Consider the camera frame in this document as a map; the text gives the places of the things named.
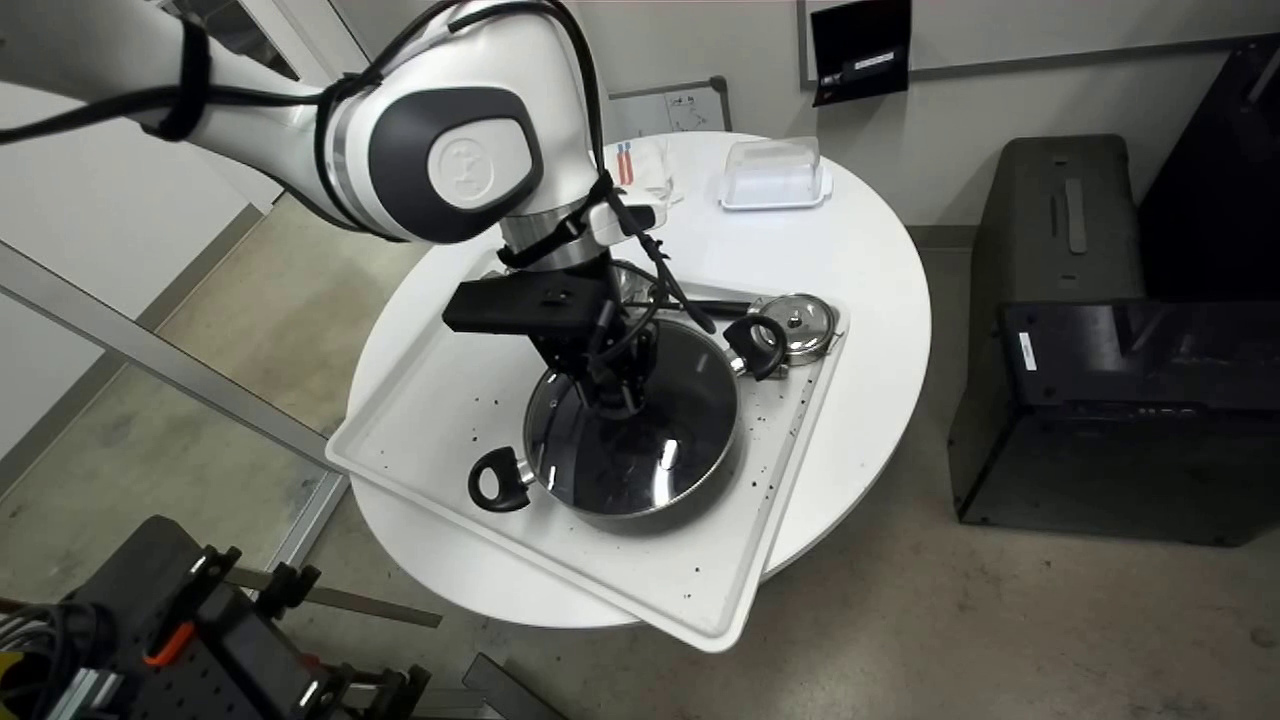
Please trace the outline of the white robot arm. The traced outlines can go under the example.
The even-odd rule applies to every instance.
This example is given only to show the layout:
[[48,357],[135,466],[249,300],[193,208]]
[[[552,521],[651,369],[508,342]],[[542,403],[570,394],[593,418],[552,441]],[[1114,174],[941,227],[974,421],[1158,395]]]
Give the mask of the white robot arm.
[[563,0],[434,0],[374,59],[302,85],[158,0],[0,0],[5,76],[55,92],[11,146],[127,119],[229,157],[316,215],[392,246],[501,241],[505,271],[446,300],[457,334],[523,338],[597,403],[630,403],[657,334],[621,309],[586,35]]

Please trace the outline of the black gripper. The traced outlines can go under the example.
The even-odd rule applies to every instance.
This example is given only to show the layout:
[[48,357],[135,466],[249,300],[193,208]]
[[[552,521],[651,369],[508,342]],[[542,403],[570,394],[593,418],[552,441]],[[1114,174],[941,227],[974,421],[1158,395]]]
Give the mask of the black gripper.
[[451,334],[523,338],[593,400],[638,400],[657,366],[651,334],[625,309],[611,271],[512,271],[462,282],[442,306]]

